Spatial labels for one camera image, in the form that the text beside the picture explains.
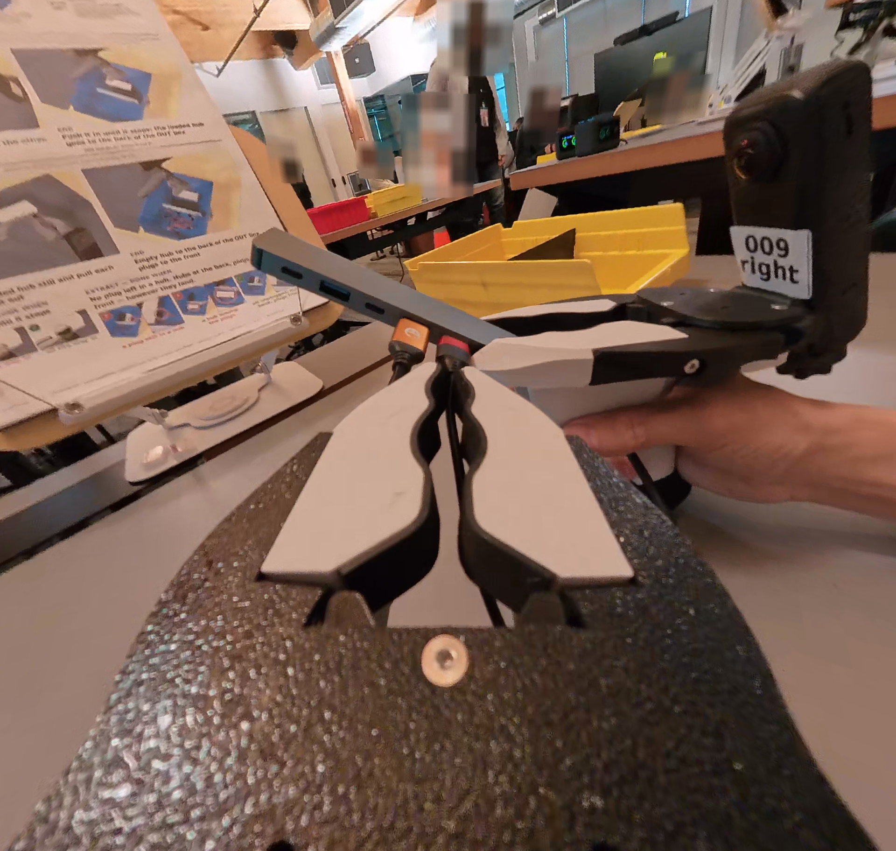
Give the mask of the yellow plastic bin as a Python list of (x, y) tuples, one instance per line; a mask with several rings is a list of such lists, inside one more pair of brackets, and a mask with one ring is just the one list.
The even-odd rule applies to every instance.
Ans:
[(673, 284), (690, 269), (680, 203), (519, 220), (408, 260), (415, 288), (476, 317)]

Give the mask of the person's right forearm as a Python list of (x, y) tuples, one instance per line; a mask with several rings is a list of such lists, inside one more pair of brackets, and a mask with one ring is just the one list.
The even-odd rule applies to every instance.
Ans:
[(800, 501), (895, 521), (895, 413), (813, 401)]

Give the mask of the grey usb hub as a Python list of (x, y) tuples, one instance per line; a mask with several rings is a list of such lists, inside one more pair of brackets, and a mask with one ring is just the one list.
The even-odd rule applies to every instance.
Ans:
[(476, 352), (499, 339), (513, 338), (498, 325), (279, 229), (253, 239), (251, 262), (273, 278), (388, 326), (396, 327), (401, 319), (408, 319), (427, 328), (431, 342), (447, 336)]

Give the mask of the small yellow bin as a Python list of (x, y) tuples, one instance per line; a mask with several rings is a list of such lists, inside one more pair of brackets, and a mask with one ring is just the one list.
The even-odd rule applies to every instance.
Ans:
[(423, 193), (418, 184), (389, 184), (367, 193), (364, 201), (371, 218), (385, 218), (419, 206)]

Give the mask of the red plastic bin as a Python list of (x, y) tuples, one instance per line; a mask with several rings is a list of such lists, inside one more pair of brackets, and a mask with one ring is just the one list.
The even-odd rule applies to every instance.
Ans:
[(307, 210), (307, 214), (321, 238), (361, 225), (371, 218), (366, 196), (351, 197), (320, 207), (312, 207)]

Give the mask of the printed instruction sheet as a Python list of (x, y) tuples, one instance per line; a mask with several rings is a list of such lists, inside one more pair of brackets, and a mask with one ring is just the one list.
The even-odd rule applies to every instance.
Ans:
[(153, 0), (2, 0), (2, 425), (325, 299), (252, 269), (281, 223)]

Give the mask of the wooden workbench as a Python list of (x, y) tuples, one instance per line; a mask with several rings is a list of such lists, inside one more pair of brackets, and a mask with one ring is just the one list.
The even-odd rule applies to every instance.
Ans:
[(724, 155), (723, 128), (729, 107), (711, 117), (659, 128), (595, 155), (537, 164), (511, 174), (513, 190), (545, 189), (566, 183), (638, 173)]

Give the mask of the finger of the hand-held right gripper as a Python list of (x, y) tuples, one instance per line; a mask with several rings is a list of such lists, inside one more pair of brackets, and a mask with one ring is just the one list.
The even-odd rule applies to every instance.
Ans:
[(635, 302), (635, 295), (611, 295), (510, 309), (483, 319), (510, 334), (571, 332), (625, 319), (627, 306)]
[(596, 351), (682, 339), (686, 333), (650, 323), (603, 323), (585, 330), (501, 338), (473, 356), (473, 365), (508, 387), (587, 387)]

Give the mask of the person's right hand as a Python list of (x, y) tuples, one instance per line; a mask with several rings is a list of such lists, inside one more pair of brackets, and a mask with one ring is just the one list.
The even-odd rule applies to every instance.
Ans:
[(817, 415), (812, 400), (737, 376), (581, 416), (564, 432), (618, 464), (668, 446), (689, 484), (720, 496), (806, 502), (812, 499), (807, 462)]

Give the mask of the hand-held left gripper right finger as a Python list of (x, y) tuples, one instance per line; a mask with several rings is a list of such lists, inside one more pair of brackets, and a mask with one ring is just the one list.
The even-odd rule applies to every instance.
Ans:
[(473, 367), (458, 375), (466, 474), (459, 554), (468, 577), (514, 613), (538, 594), (634, 579), (562, 429)]

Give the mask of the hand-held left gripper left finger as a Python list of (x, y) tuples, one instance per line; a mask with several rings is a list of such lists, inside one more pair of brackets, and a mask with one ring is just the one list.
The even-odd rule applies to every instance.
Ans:
[(261, 577), (360, 594), (387, 608), (437, 560), (431, 462), (442, 372), (425, 363), (364, 400), (332, 432), (261, 566)]

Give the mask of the black wall screen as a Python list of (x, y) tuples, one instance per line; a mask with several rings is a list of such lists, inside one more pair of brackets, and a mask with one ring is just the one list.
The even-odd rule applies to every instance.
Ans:
[(601, 109), (638, 101), (641, 126), (669, 125), (699, 116), (705, 105), (712, 7), (689, 16), (677, 11), (619, 36), (593, 59)]

